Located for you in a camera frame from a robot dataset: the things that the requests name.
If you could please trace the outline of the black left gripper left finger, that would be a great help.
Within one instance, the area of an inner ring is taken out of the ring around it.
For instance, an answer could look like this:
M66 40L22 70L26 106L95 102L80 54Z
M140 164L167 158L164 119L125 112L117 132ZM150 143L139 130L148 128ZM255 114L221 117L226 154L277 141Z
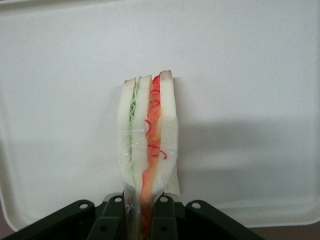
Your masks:
M125 240L125 201L122 194L113 195L105 202L101 216L94 221L88 240Z

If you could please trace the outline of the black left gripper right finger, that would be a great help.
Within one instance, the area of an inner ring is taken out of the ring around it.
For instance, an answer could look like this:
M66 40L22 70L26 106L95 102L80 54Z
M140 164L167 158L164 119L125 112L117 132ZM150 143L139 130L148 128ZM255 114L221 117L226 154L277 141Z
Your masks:
M151 240L177 240L178 227L175 215L175 202L168 195L162 195L153 205Z

